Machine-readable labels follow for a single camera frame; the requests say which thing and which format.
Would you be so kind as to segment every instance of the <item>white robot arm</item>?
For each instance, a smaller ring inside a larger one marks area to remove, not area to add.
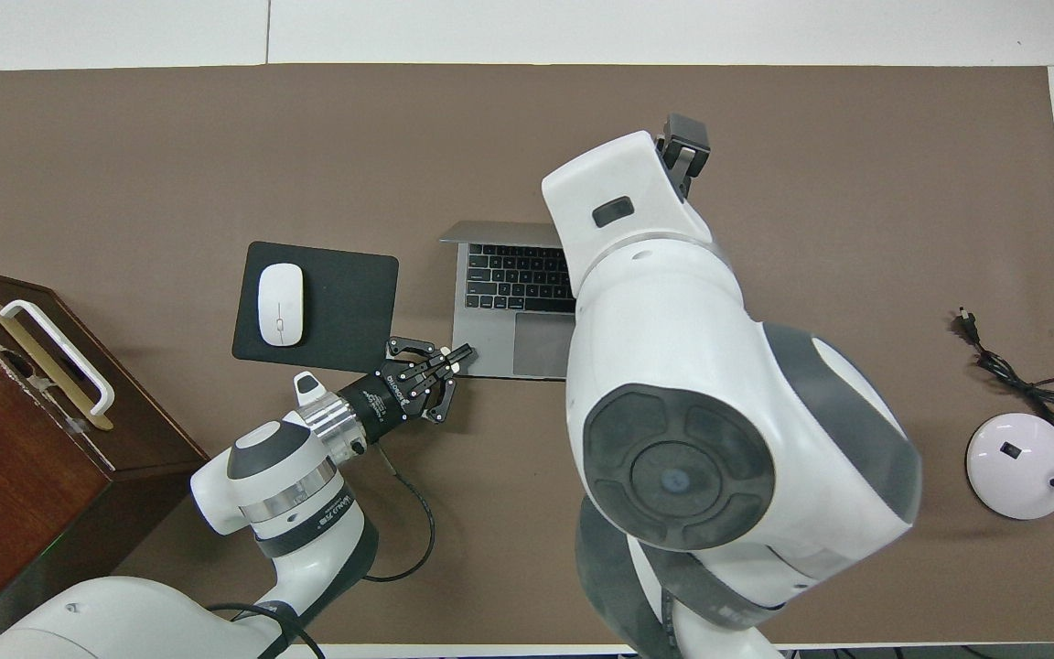
[[[705,129],[614,139],[544,179],[577,327],[567,421],[590,601],[649,658],[778,656],[753,629],[911,528],[920,460],[867,380],[756,323],[686,201]],[[729,648],[731,655],[720,655]]]
[[[222,535],[250,525],[274,563],[277,583],[258,603],[210,607],[242,609],[227,621],[155,581],[92,579],[0,635],[0,656],[280,654],[319,610],[364,578],[376,557],[377,531],[337,464],[409,420],[445,421],[457,365],[472,351],[396,336],[386,349],[389,358],[375,372],[339,392],[328,391],[310,372],[296,375],[296,409],[238,438],[192,477],[206,522]],[[396,358],[402,353],[417,356]]]

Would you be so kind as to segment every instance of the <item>lamp base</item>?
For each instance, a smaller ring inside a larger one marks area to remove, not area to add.
[[[979,500],[1013,520],[1054,512],[1054,426],[1030,413],[1000,413],[974,431],[967,477]]]

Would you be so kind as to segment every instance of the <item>laptop keyboard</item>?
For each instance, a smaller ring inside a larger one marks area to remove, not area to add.
[[[466,306],[469,308],[577,311],[564,250],[471,244],[468,258]]]

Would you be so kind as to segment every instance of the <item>black mouse pad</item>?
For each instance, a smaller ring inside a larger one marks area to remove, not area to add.
[[[259,333],[259,275],[276,263],[304,271],[304,334],[289,347],[272,346]],[[231,352],[255,362],[375,371],[396,296],[397,259],[389,255],[251,243]]]

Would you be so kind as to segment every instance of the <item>white handle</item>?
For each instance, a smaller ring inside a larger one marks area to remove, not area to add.
[[[38,306],[27,301],[15,301],[4,306],[3,311],[0,311],[0,315],[3,317],[13,317],[14,314],[18,313],[19,309],[31,314],[35,318],[35,323],[38,323],[38,326],[42,327],[43,332],[46,332],[46,335],[59,346],[63,354],[66,354],[67,358],[71,358],[72,363],[76,364],[76,367],[80,368],[80,371],[84,375],[87,375],[89,380],[92,380],[92,384],[96,385],[97,389],[100,389],[100,400],[96,401],[96,405],[93,406],[92,415],[100,416],[106,409],[113,407],[113,401],[116,400],[116,392],[113,391],[113,386],[100,374],[100,371],[96,370],[95,366],[87,362],[83,353],[80,353],[79,350],[76,350],[75,346],[72,346],[72,342],[67,341],[67,337],[63,335],[59,327],[56,327],[52,323],[52,318],[47,317],[42,309],[39,309]]]

